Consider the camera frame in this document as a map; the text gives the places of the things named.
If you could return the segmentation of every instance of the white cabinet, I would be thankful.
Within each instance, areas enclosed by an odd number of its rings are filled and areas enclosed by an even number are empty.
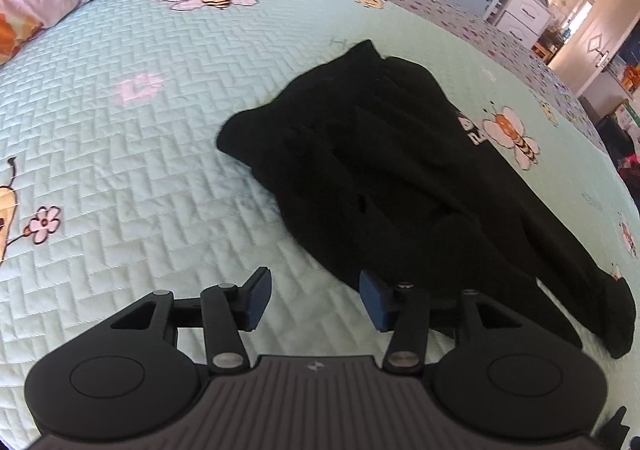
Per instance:
[[[502,16],[500,22],[498,22],[497,28],[501,32],[514,37],[527,49],[531,49],[538,40],[538,34],[534,33],[527,26],[521,23],[521,21],[515,18],[511,13],[505,13]]]
[[[550,19],[549,10],[537,0],[510,0],[496,27],[531,49]]]

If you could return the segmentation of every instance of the light blue quilted bedspread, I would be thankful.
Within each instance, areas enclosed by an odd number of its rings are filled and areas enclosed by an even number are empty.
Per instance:
[[[257,266],[273,271],[274,293],[244,337],[252,356],[382,354],[388,337],[357,295],[295,243],[273,197],[215,146],[230,115],[365,38],[430,69],[478,125],[491,118],[484,109],[513,109],[538,163],[524,171],[513,149],[498,149],[599,265],[638,292],[623,229],[640,236],[640,220],[609,159],[514,75],[421,17],[380,0],[95,0],[0,70],[0,145],[17,170],[17,208],[0,230],[15,239],[0,266],[2,438],[23,448],[37,436],[22,384],[48,351],[151,290],[198,296]],[[10,179],[7,165],[0,182]],[[6,214],[14,195],[4,192]],[[607,373],[604,416],[626,404],[640,432],[639,343],[614,362],[578,332]],[[198,334],[180,336],[202,361]],[[446,347],[434,336],[430,358]]]

